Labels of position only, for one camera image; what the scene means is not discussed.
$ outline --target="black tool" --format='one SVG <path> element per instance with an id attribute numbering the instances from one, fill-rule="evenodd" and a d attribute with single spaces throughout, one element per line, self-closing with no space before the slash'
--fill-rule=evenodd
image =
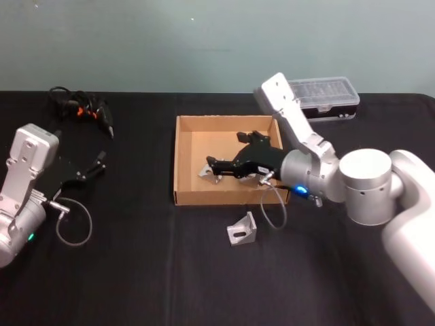
<path id="1" fill-rule="evenodd" d="M 258 131 L 249 134 L 238 132 L 237 138 L 248 145 L 232 161 L 219 161 L 207 156 L 207 163 L 214 175 L 232 175 L 238 179 L 252 173 L 266 175 L 274 172 L 274 178 L 280 180 L 280 170 L 287 152 L 271 146 L 271 138 Z"/>
<path id="2" fill-rule="evenodd" d="M 100 152 L 95 161 L 86 170 L 81 170 L 70 160 L 58 157 L 37 181 L 38 190 L 47 198 L 53 198 L 59 190 L 70 187 L 80 187 L 91 182 L 94 178 L 105 172 L 104 163 L 106 153 Z"/>
<path id="3" fill-rule="evenodd" d="M 49 106 L 60 120 L 66 117 L 96 120 L 114 138 L 114 120 L 104 98 L 82 90 L 72 92 L 65 87 L 56 86 L 48 91 L 48 99 Z"/>

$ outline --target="teal wall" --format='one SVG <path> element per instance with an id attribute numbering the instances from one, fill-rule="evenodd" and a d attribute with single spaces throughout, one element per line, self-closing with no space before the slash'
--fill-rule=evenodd
<path id="1" fill-rule="evenodd" d="M 1 0 L 0 90 L 251 92 L 347 76 L 435 96 L 433 0 Z"/>

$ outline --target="open cardboard box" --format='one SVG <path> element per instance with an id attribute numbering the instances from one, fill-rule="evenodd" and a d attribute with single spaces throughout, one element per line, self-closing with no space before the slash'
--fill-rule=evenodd
<path id="1" fill-rule="evenodd" d="M 259 204 L 267 186 L 249 187 L 225 176 L 214 185 L 198 174 L 206 157 L 232 160 L 246 144 L 237 133 L 257 130 L 271 138 L 273 147 L 282 148 L 278 123 L 265 115 L 181 115 L 177 117 L 174 163 L 174 201 L 176 205 Z M 287 190 L 278 189 L 285 200 Z M 265 204 L 279 204 L 275 192 L 268 192 Z"/>

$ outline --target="wire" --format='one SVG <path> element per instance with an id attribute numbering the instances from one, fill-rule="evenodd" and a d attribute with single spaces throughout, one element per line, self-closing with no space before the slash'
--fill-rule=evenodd
<path id="1" fill-rule="evenodd" d="M 281 204 L 281 208 L 283 209 L 283 223 L 281 226 L 276 226 L 275 224 L 273 224 L 272 221 L 267 216 L 266 211 L 264 210 L 264 206 L 263 206 L 264 196 L 267 194 L 267 192 L 269 192 L 271 190 L 275 191 L 275 193 L 279 199 L 279 202 Z M 273 184 L 270 184 L 270 188 L 264 190 L 263 195 L 261 196 L 261 199 L 260 199 L 260 206 L 261 206 L 261 211 L 263 212 L 264 218 L 266 219 L 267 223 L 269 223 L 269 225 L 272 227 L 272 229 L 278 231 L 278 230 L 282 230 L 285 227 L 285 225 L 287 224 L 287 210 L 285 209 L 285 204 L 284 204 L 283 198 L 279 194 L 278 189 Z"/>
<path id="2" fill-rule="evenodd" d="M 70 247 L 80 247 L 80 246 L 84 245 L 85 243 L 87 243 L 90 239 L 90 236 L 92 236 L 92 217 L 90 216 L 88 209 L 81 202 L 78 202 L 77 200 L 74 200 L 71 198 L 59 197 L 56 200 L 66 200 L 67 202 L 72 202 L 74 204 L 79 205 L 83 209 L 83 211 L 87 214 L 87 216 L 89 218 L 89 233 L 88 233 L 88 236 L 86 237 L 86 239 L 84 239 L 81 242 L 69 242 L 69 241 L 65 240 L 65 238 L 63 238 L 59 232 L 59 226 L 60 226 L 60 222 L 62 221 L 62 219 L 58 219 L 58 221 L 56 223 L 56 235 L 58 236 L 59 240 Z"/>

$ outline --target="table surface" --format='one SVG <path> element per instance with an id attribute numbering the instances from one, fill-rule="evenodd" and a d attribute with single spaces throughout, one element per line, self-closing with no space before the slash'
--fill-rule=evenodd
<path id="1" fill-rule="evenodd" d="M 93 124 L 59 124 L 60 155 L 77 165 L 107 152 L 106 174 L 91 189 L 67 194 L 88 207 L 94 234 L 70 249 L 48 216 L 0 270 L 0 325 L 435 325 L 383 250 L 382 227 L 353 223 L 343 205 L 317 209 L 293 198 L 280 232 L 249 207 L 257 240 L 237 248 L 226 226 L 247 207 L 174 206 L 176 116 L 261 114 L 252 95 L 104 95 L 114 141 Z M 313 125 L 340 157 L 362 147 L 407 149 L 435 168 L 433 98 L 362 94 L 361 101 L 355 119 Z M 42 92 L 0 92 L 0 159 L 15 129 L 48 127 L 45 103 Z M 279 218 L 279 208 L 271 214 Z"/>

